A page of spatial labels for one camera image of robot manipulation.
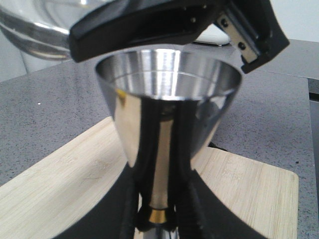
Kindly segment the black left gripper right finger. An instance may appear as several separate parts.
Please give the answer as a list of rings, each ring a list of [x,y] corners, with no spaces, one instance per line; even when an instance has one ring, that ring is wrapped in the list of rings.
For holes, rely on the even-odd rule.
[[[193,170],[176,205],[180,239],[264,239],[208,188]]]

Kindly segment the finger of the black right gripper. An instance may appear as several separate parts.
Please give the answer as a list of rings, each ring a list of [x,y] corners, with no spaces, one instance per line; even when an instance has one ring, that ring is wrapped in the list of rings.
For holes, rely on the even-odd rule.
[[[224,0],[114,0],[70,29],[76,62],[130,47],[193,42],[221,13]]]

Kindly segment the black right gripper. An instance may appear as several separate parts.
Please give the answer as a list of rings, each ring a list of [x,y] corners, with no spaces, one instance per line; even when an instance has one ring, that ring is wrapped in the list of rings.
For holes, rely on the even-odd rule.
[[[240,51],[245,74],[272,61],[290,44],[269,0],[226,0],[215,23]]]

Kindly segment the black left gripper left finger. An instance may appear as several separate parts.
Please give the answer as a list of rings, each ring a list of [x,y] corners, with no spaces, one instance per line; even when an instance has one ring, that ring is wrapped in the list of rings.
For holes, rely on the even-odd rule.
[[[132,172],[124,169],[107,194],[56,239],[132,239],[139,193]]]

